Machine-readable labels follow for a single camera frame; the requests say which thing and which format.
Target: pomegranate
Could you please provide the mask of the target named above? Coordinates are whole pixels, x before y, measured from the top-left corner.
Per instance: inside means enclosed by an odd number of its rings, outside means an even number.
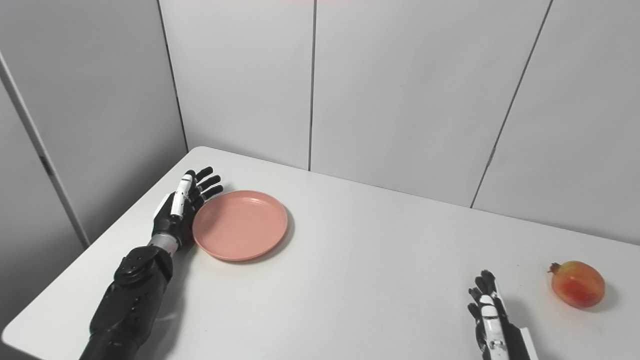
[[[591,307],[604,297],[604,279],[581,261],[551,264],[551,288],[565,303],[578,308]]]

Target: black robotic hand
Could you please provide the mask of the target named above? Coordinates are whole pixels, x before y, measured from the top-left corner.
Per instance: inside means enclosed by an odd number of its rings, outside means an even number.
[[[476,319],[476,340],[483,360],[538,360],[529,331],[509,322],[495,276],[483,270],[469,289],[475,303],[468,310]]]
[[[193,242],[196,213],[222,192],[220,176],[211,174],[211,167],[198,174],[187,171],[177,190],[160,203],[151,241],[122,258],[91,320],[80,360],[133,360],[147,341],[173,275],[173,254]]]
[[[177,190],[164,197],[156,210],[150,245],[162,247],[173,254],[193,243],[191,230],[196,213],[207,200],[223,190],[220,176],[208,177],[211,174],[212,167],[206,167],[198,174],[189,170],[180,180]]]

